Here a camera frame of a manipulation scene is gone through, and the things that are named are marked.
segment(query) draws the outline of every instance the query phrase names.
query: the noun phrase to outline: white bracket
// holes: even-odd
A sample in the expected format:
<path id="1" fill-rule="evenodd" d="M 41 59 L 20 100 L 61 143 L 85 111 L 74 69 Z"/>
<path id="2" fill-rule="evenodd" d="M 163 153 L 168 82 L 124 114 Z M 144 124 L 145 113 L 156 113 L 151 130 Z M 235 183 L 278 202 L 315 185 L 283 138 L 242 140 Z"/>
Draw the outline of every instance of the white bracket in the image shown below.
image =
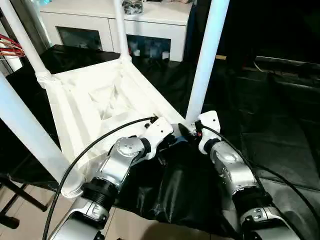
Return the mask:
<path id="1" fill-rule="evenodd" d="M 220 123 L 216 111 L 207 111 L 205 113 L 202 113 L 199 115 L 198 119 L 201 121 L 202 125 L 216 130 L 218 133 L 220 133 Z M 199 143 L 199 151 L 202 154 L 207 154 L 207 152 L 204 150 L 204 147 L 206 142 L 210 139 L 221 140 L 221 138 L 212 131 L 202 128 L 202 139 Z"/>
<path id="2" fill-rule="evenodd" d="M 140 160 L 152 159 L 156 155 L 158 145 L 166 136 L 172 134 L 173 132 L 173 127 L 163 116 L 151 124 L 145 133 L 140 136 L 140 138 L 145 138 L 149 141 L 151 152 L 147 153 L 146 156 Z"/>

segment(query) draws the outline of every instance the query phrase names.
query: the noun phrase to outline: cabinet drawer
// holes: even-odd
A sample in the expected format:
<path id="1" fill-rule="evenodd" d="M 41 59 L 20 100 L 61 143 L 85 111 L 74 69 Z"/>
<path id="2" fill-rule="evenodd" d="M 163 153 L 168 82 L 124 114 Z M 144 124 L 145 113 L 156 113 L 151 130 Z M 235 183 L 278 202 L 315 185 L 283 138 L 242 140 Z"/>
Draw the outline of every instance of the cabinet drawer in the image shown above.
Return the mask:
<path id="1" fill-rule="evenodd" d="M 53 45 L 93 48 L 99 46 L 113 52 L 108 18 L 41 12 L 48 36 Z"/>
<path id="2" fill-rule="evenodd" d="M 118 41 L 117 23 L 113 18 L 109 18 L 110 31 L 112 36 L 113 50 L 120 52 Z M 183 60 L 185 50 L 185 39 L 187 27 L 182 25 L 170 25 L 162 23 L 125 20 L 125 32 L 128 35 L 144 36 L 170 40 L 170 60 Z"/>

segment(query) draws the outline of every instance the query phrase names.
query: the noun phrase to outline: white shelf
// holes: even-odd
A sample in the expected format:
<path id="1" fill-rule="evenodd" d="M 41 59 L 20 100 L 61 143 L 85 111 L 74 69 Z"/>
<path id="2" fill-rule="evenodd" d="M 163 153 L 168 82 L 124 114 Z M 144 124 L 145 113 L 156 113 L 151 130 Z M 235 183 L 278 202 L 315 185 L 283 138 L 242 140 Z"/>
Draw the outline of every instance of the white shelf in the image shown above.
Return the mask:
<path id="1" fill-rule="evenodd" d="M 187 26 L 192 3 L 144 2 L 143 13 L 125 15 L 124 19 L 158 24 Z M 54 0 L 42 6 L 40 12 L 81 15 L 115 19 L 113 0 Z"/>

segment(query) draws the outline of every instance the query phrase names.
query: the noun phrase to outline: red wires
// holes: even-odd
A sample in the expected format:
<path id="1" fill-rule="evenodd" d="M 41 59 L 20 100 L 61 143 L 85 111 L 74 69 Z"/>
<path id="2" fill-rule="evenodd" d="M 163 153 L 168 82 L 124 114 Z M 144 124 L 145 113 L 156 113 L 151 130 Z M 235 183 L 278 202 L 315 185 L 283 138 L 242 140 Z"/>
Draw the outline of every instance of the red wires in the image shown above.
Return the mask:
<path id="1" fill-rule="evenodd" d="M 2 34 L 0 34 L 0 45 L 1 44 L 5 47 L 0 47 L 0 56 L 14 56 L 17 58 L 25 56 L 25 51 L 19 43 Z"/>

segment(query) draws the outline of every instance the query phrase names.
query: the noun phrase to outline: white cabinet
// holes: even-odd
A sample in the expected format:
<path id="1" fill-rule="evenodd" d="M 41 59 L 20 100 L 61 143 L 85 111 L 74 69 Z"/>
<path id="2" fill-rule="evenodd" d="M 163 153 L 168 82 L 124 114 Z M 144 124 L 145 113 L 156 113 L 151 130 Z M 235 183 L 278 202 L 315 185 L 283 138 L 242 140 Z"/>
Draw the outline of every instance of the white cabinet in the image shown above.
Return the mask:
<path id="1" fill-rule="evenodd" d="M 51 12 L 42 12 L 41 17 L 45 25 L 46 31 L 49 35 L 50 41 L 53 45 L 66 44 L 65 41 L 67 41 L 68 39 L 66 39 L 67 36 L 63 36 L 63 28 L 71 28 L 75 31 L 79 30 L 82 32 L 87 30 L 88 34 L 90 34 L 90 32 L 93 34 L 94 32 L 97 32 L 101 45 L 101 50 L 107 52 L 114 51 L 108 18 Z"/>
<path id="2" fill-rule="evenodd" d="M 166 0 L 144 2 L 142 14 L 125 15 L 126 34 L 168 40 L 169 59 L 180 62 L 191 7 Z M 103 51 L 120 52 L 113 0 L 54 0 L 40 8 L 40 15 L 53 45 L 100 44 Z"/>
<path id="3" fill-rule="evenodd" d="M 115 19 L 109 19 L 112 35 L 113 51 L 120 53 L 117 24 Z M 169 25 L 153 22 L 124 21 L 127 35 L 144 36 L 170 40 L 170 60 L 183 60 L 187 29 L 184 26 Z"/>

